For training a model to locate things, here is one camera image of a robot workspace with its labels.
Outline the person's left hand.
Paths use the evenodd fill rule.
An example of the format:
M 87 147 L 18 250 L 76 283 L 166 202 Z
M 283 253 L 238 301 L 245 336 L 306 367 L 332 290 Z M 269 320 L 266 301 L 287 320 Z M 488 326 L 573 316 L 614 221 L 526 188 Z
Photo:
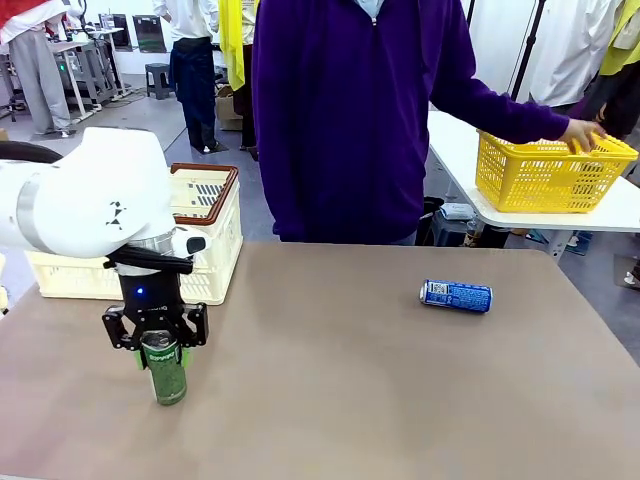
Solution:
M 572 154 L 589 153 L 597 145 L 596 137 L 605 138 L 605 130 L 596 122 L 570 119 L 567 129 L 560 137 Z

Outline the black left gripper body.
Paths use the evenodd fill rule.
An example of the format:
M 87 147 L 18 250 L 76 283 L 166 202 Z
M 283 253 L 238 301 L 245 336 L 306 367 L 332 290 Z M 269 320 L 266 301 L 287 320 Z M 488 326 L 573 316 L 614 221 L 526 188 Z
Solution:
M 183 299 L 177 273 L 120 276 L 124 315 L 135 332 L 166 330 L 177 334 L 183 323 Z

